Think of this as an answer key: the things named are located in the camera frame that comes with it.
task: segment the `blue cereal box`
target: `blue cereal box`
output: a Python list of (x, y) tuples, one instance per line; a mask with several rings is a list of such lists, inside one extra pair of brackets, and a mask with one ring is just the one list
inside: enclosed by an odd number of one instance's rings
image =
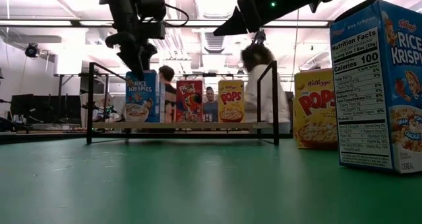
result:
[(340, 165), (422, 171), (419, 22), (417, 12), (367, 0), (331, 25)]
[(126, 121), (163, 123), (166, 88), (155, 70), (146, 70), (144, 75), (141, 81), (132, 72), (126, 74)]

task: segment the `pops cereal box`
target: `pops cereal box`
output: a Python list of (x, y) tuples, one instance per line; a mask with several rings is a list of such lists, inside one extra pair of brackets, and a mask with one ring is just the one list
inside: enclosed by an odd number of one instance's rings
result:
[(295, 75), (293, 134), (299, 148), (337, 148), (333, 84), (331, 69)]
[(203, 93), (203, 82), (200, 80), (176, 82), (176, 122), (202, 121)]
[(166, 88), (155, 70), (146, 70), (144, 75), (139, 80), (132, 72), (126, 74), (126, 121), (163, 123)]
[(245, 121), (244, 86), (242, 80), (218, 82), (218, 122), (241, 123)]
[(421, 22), (367, 0), (331, 25), (340, 165), (422, 171)]

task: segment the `nutrition facts label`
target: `nutrition facts label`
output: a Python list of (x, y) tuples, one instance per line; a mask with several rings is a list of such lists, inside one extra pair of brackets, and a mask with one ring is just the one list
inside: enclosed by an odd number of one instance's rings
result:
[(340, 160), (392, 168), (378, 28), (332, 45)]

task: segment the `ceiling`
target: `ceiling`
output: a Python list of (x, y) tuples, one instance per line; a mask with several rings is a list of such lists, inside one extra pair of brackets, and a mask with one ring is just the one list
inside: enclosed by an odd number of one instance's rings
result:
[[(323, 3), (315, 14), (308, 6), (285, 15), (280, 20), (334, 20), (344, 11), (364, 0), (333, 0)], [(422, 0), (385, 0), (402, 7), (422, 11)], [(186, 11), (191, 20), (225, 20), (233, 11), (236, 0), (166, 0), (166, 3)], [(167, 10), (167, 19), (184, 20), (182, 14)], [(19, 20), (111, 20), (107, 5), (98, 0), (0, 0), (0, 18)], [(78, 57), (95, 60), (117, 72), (127, 71), (116, 49), (103, 43), (111, 28), (0, 28), (9, 43), (20, 44), (37, 40), (43, 50), (57, 54), (63, 50), (79, 51)], [(237, 73), (241, 69), (240, 51), (251, 41), (251, 35), (212, 36), (214, 28), (168, 28), (165, 40), (154, 40), (159, 53), (152, 59), (152, 67), (165, 64), (177, 74), (196, 72)], [(324, 28), (267, 28), (267, 46), (278, 61), (284, 87), (291, 87), (291, 75), (311, 65), (330, 67), (329, 33)], [(75, 42), (75, 35), (85, 40)]]

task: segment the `kellogg's logo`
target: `kellogg's logo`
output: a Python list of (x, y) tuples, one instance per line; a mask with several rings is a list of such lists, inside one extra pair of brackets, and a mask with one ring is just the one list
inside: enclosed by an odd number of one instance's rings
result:
[(333, 30), (333, 31), (331, 32), (331, 35), (332, 35), (332, 36), (339, 36), (339, 35), (343, 34), (343, 32), (344, 32), (344, 28), (343, 28), (343, 29), (341, 29), (341, 30)]
[(234, 86), (234, 85), (227, 85), (227, 86), (225, 86), (225, 87), (224, 87), (224, 89), (227, 89), (227, 90), (232, 89), (232, 90), (234, 90), (234, 89), (237, 89), (237, 86)]
[(331, 83), (331, 80), (312, 80), (308, 82), (308, 86), (327, 86)]
[(410, 24), (408, 20), (404, 20), (404, 19), (401, 19), (398, 21), (398, 26), (400, 28), (408, 29), (409, 32), (414, 32), (416, 31), (416, 28), (417, 28), (416, 24)]

